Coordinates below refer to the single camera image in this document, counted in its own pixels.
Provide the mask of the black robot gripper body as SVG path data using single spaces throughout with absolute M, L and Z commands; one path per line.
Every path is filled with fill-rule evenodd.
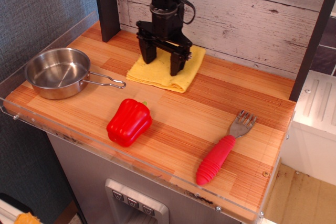
M 153 14 L 151 22 L 140 20 L 136 24 L 138 27 L 137 37 L 154 37 L 156 48 L 178 54 L 190 52 L 192 42 L 182 33 L 183 22 L 178 14 L 169 17 Z

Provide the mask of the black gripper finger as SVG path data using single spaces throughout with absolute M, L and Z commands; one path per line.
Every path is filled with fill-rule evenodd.
M 170 75 L 176 76 L 179 71 L 184 69 L 185 63 L 190 59 L 190 52 L 184 52 L 182 54 L 178 54 L 177 52 L 171 53 L 170 58 Z
M 156 39 L 139 36 L 138 40 L 142 58 L 146 64 L 150 64 L 156 58 L 156 45 L 154 44 Z

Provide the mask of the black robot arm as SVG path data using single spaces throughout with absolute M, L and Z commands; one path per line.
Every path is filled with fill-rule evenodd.
M 151 0 L 152 21 L 136 23 L 144 62 L 150 64 L 156 59 L 157 48 L 169 52 L 171 76 L 183 70 L 185 62 L 191 57 L 192 42 L 183 34 L 182 28 L 193 20 L 184 20 L 185 5 L 196 12 L 194 5 L 187 0 Z

